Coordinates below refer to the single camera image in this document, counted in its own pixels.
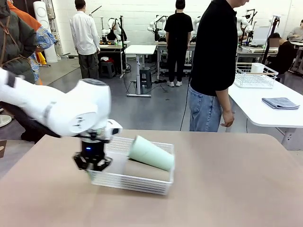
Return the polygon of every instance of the robot arm on desk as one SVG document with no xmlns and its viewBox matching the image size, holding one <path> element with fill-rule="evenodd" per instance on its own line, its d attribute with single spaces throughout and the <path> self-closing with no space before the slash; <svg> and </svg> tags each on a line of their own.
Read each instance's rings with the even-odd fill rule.
<svg viewBox="0 0 303 227">
<path fill-rule="evenodd" d="M 0 68 L 0 102 L 13 105 L 16 112 L 27 117 L 28 125 L 44 127 L 51 136 L 81 138 L 81 152 L 73 157 L 79 169 L 102 171 L 110 165 L 104 144 L 122 126 L 108 119 L 111 94 L 107 84 L 82 79 L 70 92 L 63 93 L 33 85 Z"/>
<path fill-rule="evenodd" d="M 106 37 L 108 34 L 113 32 L 117 38 L 117 41 L 121 41 L 120 35 L 122 33 L 122 29 L 117 18 L 110 18 L 108 20 L 107 23 L 108 29 L 103 28 L 103 17 L 101 17 L 101 22 L 102 22 L 102 39 L 104 39 L 104 37 Z"/>
<path fill-rule="evenodd" d="M 156 19 L 154 19 L 150 25 L 147 27 L 147 30 L 153 32 L 155 34 L 155 41 L 166 42 L 166 32 L 164 31 L 165 25 L 167 21 L 167 16 L 157 15 Z M 158 28 L 157 24 L 162 23 L 162 28 Z"/>
<path fill-rule="evenodd" d="M 237 32 L 238 32 L 238 37 L 242 36 L 242 39 L 244 37 L 244 34 L 248 34 L 248 37 L 252 37 L 253 27 L 247 21 L 245 16 L 237 17 Z"/>
<path fill-rule="evenodd" d="M 197 37 L 197 32 L 198 32 L 198 25 L 201 21 L 201 17 L 197 17 L 194 21 L 193 21 L 193 31 L 191 32 L 191 38 L 190 38 L 190 42 L 191 43 L 195 43 L 196 42 L 196 37 Z"/>
</svg>

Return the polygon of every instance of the light green paper cup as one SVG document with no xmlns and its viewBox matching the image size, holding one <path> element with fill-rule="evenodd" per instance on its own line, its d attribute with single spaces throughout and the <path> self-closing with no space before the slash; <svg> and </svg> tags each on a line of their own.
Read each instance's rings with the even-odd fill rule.
<svg viewBox="0 0 303 227">
<path fill-rule="evenodd" d="M 166 171 L 174 166 L 174 156 L 153 143 L 137 136 L 130 147 L 128 157 Z"/>
</svg>

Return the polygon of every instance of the white wire basket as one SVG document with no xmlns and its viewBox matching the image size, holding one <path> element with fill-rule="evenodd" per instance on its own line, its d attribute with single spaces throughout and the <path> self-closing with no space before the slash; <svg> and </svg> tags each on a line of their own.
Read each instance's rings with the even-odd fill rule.
<svg viewBox="0 0 303 227">
<path fill-rule="evenodd" d="M 112 164 L 103 170 L 103 172 L 87 170 L 91 183 L 100 186 L 166 195 L 174 181 L 174 166 L 169 172 L 168 182 L 123 174 L 124 166 L 128 160 L 129 148 L 132 143 L 132 139 L 113 137 L 112 141 L 105 148 L 106 156 L 113 159 Z M 152 143 L 175 156 L 174 145 Z"/>
<path fill-rule="evenodd" d="M 234 84 L 245 88 L 273 88 L 278 72 L 261 63 L 236 63 Z"/>
</svg>

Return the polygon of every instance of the orange jacket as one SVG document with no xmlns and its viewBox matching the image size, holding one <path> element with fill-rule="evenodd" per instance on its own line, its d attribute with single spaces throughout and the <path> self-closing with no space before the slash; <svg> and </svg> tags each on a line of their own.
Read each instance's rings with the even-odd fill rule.
<svg viewBox="0 0 303 227">
<path fill-rule="evenodd" d="M 19 10 L 18 8 L 14 7 L 13 4 L 11 2 L 8 2 L 9 5 L 9 9 L 10 11 L 14 12 L 17 14 L 17 16 L 19 18 L 21 18 L 25 23 L 27 23 L 30 27 L 32 27 L 35 31 L 38 30 L 39 27 L 41 27 L 42 25 L 35 19 L 33 18 L 31 15 L 29 15 L 26 12 L 23 12 L 21 10 Z"/>
</svg>

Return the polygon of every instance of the jeans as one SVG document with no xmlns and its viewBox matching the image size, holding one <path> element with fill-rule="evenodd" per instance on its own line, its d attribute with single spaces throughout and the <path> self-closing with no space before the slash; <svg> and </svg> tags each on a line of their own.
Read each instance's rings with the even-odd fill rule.
<svg viewBox="0 0 303 227">
<path fill-rule="evenodd" d="M 185 64 L 187 49 L 169 48 L 168 49 L 168 65 L 169 65 L 169 81 L 175 80 L 175 67 L 177 63 L 177 81 L 181 82 Z"/>
<path fill-rule="evenodd" d="M 189 88 L 190 131 L 218 132 L 222 109 L 217 97 Z"/>
</svg>

